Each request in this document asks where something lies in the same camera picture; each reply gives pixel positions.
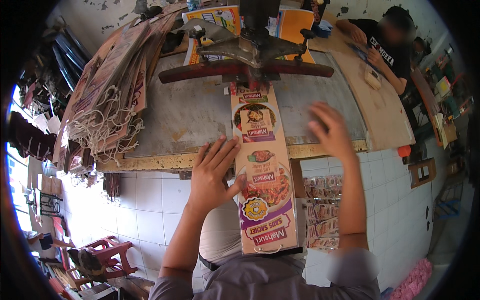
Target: peeling wall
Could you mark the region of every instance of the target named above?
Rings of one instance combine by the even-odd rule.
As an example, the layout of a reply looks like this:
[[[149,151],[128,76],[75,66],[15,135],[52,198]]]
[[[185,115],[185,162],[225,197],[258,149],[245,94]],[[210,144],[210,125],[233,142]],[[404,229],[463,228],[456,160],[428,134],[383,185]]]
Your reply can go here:
[[[63,16],[72,31],[93,54],[102,42],[118,27],[125,25],[144,9],[152,5],[167,5],[167,0],[61,0],[50,21]],[[331,0],[326,9],[338,18],[368,18],[380,20],[391,6],[402,6],[409,10],[417,35],[431,38],[432,54],[426,57],[422,67],[433,62],[451,43],[458,49],[442,19],[428,0]],[[463,71],[459,55],[453,53],[454,67]]]

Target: black t-shirt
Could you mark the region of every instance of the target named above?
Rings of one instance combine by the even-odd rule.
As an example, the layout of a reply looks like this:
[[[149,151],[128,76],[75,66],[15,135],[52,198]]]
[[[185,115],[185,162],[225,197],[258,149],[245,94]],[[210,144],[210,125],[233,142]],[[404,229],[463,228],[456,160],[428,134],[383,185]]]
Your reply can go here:
[[[384,61],[398,78],[410,76],[410,48],[408,45],[390,47],[382,38],[378,22],[368,19],[351,20],[350,23],[360,28],[367,36],[368,46],[374,46]]]

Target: gray shirt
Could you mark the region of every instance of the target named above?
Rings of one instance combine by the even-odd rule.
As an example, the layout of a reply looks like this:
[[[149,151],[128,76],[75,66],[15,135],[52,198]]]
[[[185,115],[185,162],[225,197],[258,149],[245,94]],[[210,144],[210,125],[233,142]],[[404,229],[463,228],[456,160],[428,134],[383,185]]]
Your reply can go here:
[[[342,272],[349,271],[349,265]],[[362,277],[362,269],[350,268]],[[238,258],[219,267],[208,279],[205,291],[193,293],[192,285],[175,276],[159,277],[150,290],[149,300],[220,300],[220,299],[379,299],[377,279],[358,287],[308,285],[290,265],[280,259]]]

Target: yellow poster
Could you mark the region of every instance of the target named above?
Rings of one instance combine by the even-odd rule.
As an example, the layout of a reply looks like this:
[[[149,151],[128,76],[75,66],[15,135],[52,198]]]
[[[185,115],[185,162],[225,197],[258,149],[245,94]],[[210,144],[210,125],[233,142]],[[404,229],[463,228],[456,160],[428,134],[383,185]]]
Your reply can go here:
[[[236,5],[185,12],[182,14],[182,18],[185,23],[193,18],[203,19],[222,26],[237,36],[240,34],[240,29],[243,27],[243,21],[239,16],[238,6]],[[303,42],[303,36],[301,35],[300,30],[303,28],[310,29],[312,24],[313,13],[310,11],[281,9],[278,11],[278,16],[276,18],[269,18],[268,26],[266,28],[271,36],[301,44]],[[212,42],[212,40],[205,36],[202,37],[202,45],[208,45]],[[197,41],[191,38],[189,40],[187,56],[183,63],[184,66],[198,63],[200,56],[195,51],[196,47]],[[293,60],[295,56],[296,54],[290,54],[277,59]],[[207,55],[207,58],[209,61],[231,59],[223,55]],[[304,62],[315,63],[308,49],[307,52],[302,55],[302,59]]]

